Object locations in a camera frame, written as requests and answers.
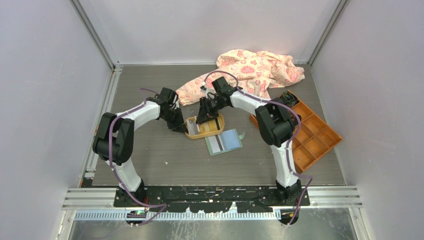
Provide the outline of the yellow oval tray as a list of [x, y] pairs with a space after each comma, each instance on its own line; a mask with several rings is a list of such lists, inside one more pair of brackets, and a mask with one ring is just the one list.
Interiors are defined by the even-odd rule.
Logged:
[[[196, 120], [196, 118], [197, 118], [196, 116], [193, 116], [187, 119]], [[217, 118], [214, 118], [202, 124], [198, 124], [198, 127], [199, 127], [198, 135], [188, 135], [188, 132], [186, 132], [185, 135], [191, 140], [197, 140], [197, 139], [207, 138], [214, 135], [219, 135], [223, 132], [225, 127], [224, 117], [222, 114], [219, 114]]]

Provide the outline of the green card holder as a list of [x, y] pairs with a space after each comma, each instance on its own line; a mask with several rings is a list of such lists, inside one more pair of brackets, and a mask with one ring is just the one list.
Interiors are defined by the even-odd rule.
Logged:
[[223, 154], [226, 152], [230, 152], [230, 151], [242, 148], [243, 147], [242, 140], [244, 139], [246, 133], [243, 132], [242, 134], [239, 134], [238, 131], [235, 128], [233, 128], [230, 130], [223, 131], [219, 135], [221, 136], [221, 139], [224, 145], [224, 151], [221, 152], [220, 154]]

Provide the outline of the aluminium frame rail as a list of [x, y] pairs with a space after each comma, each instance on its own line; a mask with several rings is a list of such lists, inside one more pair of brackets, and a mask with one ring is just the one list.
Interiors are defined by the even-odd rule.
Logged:
[[70, 0], [69, 2], [82, 21], [95, 46], [103, 56], [103, 59], [112, 70], [112, 79], [118, 81], [123, 67], [107, 38], [104, 28], [94, 11], [94, 7], [89, 0]]

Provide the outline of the orange compartment organizer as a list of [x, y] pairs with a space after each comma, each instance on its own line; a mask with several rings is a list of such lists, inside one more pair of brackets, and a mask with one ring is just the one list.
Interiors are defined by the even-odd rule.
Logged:
[[299, 103], [291, 109], [300, 116], [301, 129], [292, 141], [292, 150], [295, 169], [301, 174], [339, 144], [342, 137], [302, 100], [298, 100]]

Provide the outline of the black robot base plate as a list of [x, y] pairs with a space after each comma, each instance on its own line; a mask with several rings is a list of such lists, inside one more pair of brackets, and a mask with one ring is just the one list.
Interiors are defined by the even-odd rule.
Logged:
[[284, 200], [275, 186], [146, 186], [141, 201], [153, 205], [154, 212], [166, 204], [166, 212], [226, 213], [231, 206], [237, 213], [268, 213], [274, 207], [310, 205], [308, 195]]

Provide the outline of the pink patterned garment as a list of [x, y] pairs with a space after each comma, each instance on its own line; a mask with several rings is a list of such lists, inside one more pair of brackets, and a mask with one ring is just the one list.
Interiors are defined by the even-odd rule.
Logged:
[[285, 88], [305, 78], [305, 70], [295, 66], [290, 55], [270, 51], [252, 52], [234, 49], [221, 54], [216, 61], [217, 70], [198, 76], [176, 90], [182, 106], [197, 103], [205, 93], [202, 86], [213, 89], [212, 82], [224, 77], [251, 95], [270, 99], [268, 89]]

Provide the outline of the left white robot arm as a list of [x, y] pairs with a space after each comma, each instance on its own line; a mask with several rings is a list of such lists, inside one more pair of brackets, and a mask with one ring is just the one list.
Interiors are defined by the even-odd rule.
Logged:
[[129, 110], [117, 114], [106, 112], [100, 118], [92, 150], [109, 165], [126, 200], [135, 207], [148, 206], [144, 182], [131, 160], [135, 131], [152, 120], [162, 119], [169, 130], [186, 133], [178, 100], [174, 90], [164, 87]]

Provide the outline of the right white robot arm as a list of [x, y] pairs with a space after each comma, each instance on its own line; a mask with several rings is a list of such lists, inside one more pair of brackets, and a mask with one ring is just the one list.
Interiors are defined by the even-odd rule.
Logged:
[[219, 110], [232, 107], [255, 116], [262, 140], [270, 146], [276, 167], [276, 195], [283, 205], [291, 205], [301, 194], [302, 184], [295, 168], [292, 141], [299, 116], [281, 99], [267, 100], [231, 86], [224, 77], [212, 82], [214, 92], [201, 87], [198, 124], [218, 117]]

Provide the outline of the rolled dark tie back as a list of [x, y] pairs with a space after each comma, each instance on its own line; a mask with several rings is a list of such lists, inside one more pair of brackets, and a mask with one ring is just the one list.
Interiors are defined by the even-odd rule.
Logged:
[[279, 98], [282, 99], [284, 105], [289, 108], [293, 108], [296, 104], [299, 103], [299, 99], [290, 91], [283, 92]]

